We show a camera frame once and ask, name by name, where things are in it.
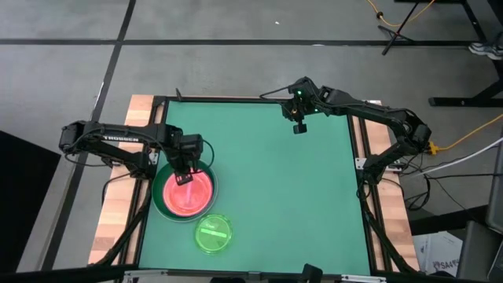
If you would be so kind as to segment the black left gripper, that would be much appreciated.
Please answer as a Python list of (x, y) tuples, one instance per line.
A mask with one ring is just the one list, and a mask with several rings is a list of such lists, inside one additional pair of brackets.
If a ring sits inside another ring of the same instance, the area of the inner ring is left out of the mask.
[[(183, 135), (182, 132), (173, 133), (168, 146), (168, 161), (176, 171), (190, 171), (192, 167), (195, 167), (201, 156), (201, 154), (193, 154), (181, 150), (180, 141)], [(182, 186), (185, 183), (191, 182), (193, 180), (193, 175), (180, 175), (175, 173), (174, 178), (177, 184)]]

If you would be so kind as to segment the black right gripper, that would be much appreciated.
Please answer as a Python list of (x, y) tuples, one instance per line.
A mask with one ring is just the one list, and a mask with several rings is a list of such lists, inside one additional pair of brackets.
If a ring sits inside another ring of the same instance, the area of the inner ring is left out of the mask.
[[(312, 115), (317, 109), (310, 98), (295, 96), (281, 103), (282, 115), (284, 118), (300, 123), (304, 116)], [(293, 126), (294, 134), (307, 132), (306, 124), (296, 124)]]

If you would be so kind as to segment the small translucent green plate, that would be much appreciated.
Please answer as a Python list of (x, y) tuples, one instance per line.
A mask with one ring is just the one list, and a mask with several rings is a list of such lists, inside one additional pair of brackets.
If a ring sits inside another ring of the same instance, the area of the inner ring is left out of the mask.
[(225, 250), (233, 239), (231, 221), (224, 215), (205, 215), (196, 225), (196, 246), (204, 253), (216, 254)]

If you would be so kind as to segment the green table mat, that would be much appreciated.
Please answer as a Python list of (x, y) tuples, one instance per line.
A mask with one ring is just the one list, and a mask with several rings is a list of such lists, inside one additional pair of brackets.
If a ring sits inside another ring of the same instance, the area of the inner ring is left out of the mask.
[(194, 222), (150, 208), (140, 266), (168, 270), (369, 273), (369, 257), (346, 118), (315, 114), (295, 134), (275, 104), (171, 102), (167, 122), (200, 134), (218, 195), (211, 208), (233, 236), (210, 255)]

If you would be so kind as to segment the black tripod stand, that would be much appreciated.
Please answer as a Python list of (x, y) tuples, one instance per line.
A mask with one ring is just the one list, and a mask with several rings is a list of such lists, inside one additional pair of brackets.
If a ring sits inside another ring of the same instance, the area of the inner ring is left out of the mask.
[(408, 38), (408, 37), (405, 37), (404, 35), (401, 35), (401, 30), (404, 28), (404, 26), (410, 22), (410, 21), (414, 21), (415, 19), (417, 19), (425, 10), (427, 10), (433, 3), (435, 2), (435, 0), (431, 0), (421, 11), (417, 12), (417, 13), (413, 13), (414, 10), (417, 8), (417, 6), (419, 5), (419, 2), (416, 2), (415, 5), (413, 6), (413, 8), (409, 11), (408, 15), (406, 16), (406, 18), (404, 19), (403, 22), (401, 22), (400, 24), (390, 24), (389, 22), (387, 22), (384, 18), (384, 13), (380, 10), (377, 9), (377, 7), (373, 4), (373, 9), (374, 9), (374, 12), (376, 13), (376, 18), (378, 20), (380, 20), (382, 23), (385, 24), (385, 27), (384, 26), (381, 26), (379, 25), (378, 28), (381, 30), (381, 31), (385, 31), (387, 32), (390, 36), (391, 36), (391, 39), (389, 40), (389, 42), (387, 43), (387, 45), (384, 47), (384, 50), (382, 51), (382, 55), (385, 56), (389, 49), (392, 47), (392, 45), (395, 43), (395, 41), (397, 39), (404, 39), (406, 42), (408, 43), (411, 43), (413, 42), (412, 39)]

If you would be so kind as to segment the black angular object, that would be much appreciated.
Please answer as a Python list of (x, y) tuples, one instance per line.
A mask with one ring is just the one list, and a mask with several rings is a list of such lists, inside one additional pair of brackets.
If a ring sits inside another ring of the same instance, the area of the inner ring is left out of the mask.
[(303, 271), (301, 273), (299, 281), (301, 283), (321, 283), (322, 278), (322, 269), (306, 263), (303, 266)]

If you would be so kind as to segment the black rig beam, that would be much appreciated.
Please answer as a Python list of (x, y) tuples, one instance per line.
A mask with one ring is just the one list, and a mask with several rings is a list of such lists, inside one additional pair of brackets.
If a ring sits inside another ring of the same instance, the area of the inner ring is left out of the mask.
[(0, 274), (0, 283), (98, 283), (120, 279), (137, 265), (93, 265), (61, 270), (39, 270), (24, 273)]

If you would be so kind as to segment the black panel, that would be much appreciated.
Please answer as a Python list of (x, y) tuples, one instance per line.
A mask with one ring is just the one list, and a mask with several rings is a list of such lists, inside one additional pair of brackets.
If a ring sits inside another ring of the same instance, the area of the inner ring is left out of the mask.
[(17, 270), (60, 159), (0, 130), (0, 274)]

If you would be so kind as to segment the white cardboard box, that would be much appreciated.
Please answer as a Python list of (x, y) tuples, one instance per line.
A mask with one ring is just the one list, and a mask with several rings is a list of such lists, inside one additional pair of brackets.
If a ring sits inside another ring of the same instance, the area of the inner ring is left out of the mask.
[(456, 276), (463, 241), (442, 231), (413, 236), (420, 271), (433, 274), (445, 271)]

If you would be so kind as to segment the grey chair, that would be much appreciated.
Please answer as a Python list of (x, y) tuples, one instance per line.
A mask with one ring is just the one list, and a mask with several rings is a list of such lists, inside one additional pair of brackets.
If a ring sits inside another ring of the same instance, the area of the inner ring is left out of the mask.
[(469, 221), (456, 277), (503, 283), (503, 142), (498, 146), (496, 176), (481, 224)]

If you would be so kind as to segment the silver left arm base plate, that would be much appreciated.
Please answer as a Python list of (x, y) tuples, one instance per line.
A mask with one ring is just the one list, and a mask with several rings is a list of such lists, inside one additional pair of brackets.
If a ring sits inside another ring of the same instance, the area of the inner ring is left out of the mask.
[(110, 157), (109, 159), (118, 164), (132, 164), (135, 166), (157, 165), (159, 154), (158, 153), (144, 153), (136, 152), (120, 153), (118, 156)]

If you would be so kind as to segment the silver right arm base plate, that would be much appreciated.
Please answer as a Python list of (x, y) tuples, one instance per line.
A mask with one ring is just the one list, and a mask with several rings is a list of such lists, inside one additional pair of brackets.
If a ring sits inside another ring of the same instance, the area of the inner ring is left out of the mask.
[(354, 165), (358, 170), (374, 170), (374, 171), (393, 171), (400, 172), (402, 171), (404, 165), (396, 160), (390, 164), (384, 164), (383, 162), (378, 162), (375, 160), (369, 160), (367, 158), (355, 158)]

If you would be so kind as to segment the black table frame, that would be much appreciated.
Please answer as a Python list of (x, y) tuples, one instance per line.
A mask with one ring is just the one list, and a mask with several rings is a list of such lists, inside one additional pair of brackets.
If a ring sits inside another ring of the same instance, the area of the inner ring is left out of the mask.
[[(212, 211), (226, 216), (234, 236), (219, 254), (206, 254), (195, 243), (193, 222), (174, 222), (154, 205), (145, 222), (127, 245), (125, 260), (142, 269), (258, 271), (301, 274), (308, 263), (328, 274), (384, 274), (387, 268), (380, 242), (360, 210), (356, 195), (353, 152), (360, 137), (355, 121), (344, 116), (309, 116), (308, 131), (294, 134), (278, 105), (258, 98), (175, 97), (134, 95), (125, 124), (143, 127), (148, 123), (183, 122), (195, 117), (208, 121), (203, 135), (214, 146), (211, 157), (218, 182)], [(277, 124), (274, 137), (295, 147), (310, 145), (324, 149), (325, 157), (309, 155), (284, 164), (283, 173), (299, 177), (320, 166), (326, 178), (308, 178), (314, 189), (297, 185), (279, 186), (264, 181), (246, 186), (242, 173), (228, 175), (226, 150), (249, 132), (252, 125), (263, 130)]]

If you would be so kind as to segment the silver aluminium rail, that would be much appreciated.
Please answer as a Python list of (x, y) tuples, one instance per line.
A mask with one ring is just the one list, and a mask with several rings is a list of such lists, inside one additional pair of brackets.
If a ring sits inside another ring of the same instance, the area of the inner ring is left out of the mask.
[[(295, 281), (310, 281), (306, 275), (302, 274), (287, 274), (287, 273), (267, 273), (258, 271), (209, 271), (209, 270), (162, 270), (162, 269), (141, 269), (128, 270), (123, 273), (127, 279), (135, 277), (160, 277), (160, 276), (188, 276), (188, 277), (241, 277), (247, 280), (260, 281), (269, 279), (288, 279)], [(322, 275), (321, 280), (333, 280), (343, 283), (387, 283), (385, 277), (348, 275), (348, 274), (328, 274)]]

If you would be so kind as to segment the black desk frame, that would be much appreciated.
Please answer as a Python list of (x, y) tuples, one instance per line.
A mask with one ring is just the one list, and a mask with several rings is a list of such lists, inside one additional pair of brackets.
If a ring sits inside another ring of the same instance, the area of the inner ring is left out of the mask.
[[(476, 19), (467, 0), (461, 0), (461, 5), (480, 40), (486, 40), (483, 29)], [(428, 103), (432, 107), (467, 107), (467, 108), (503, 108), (503, 98), (496, 98), (503, 94), (503, 61), (493, 61), (498, 79), (473, 97), (430, 97)]]

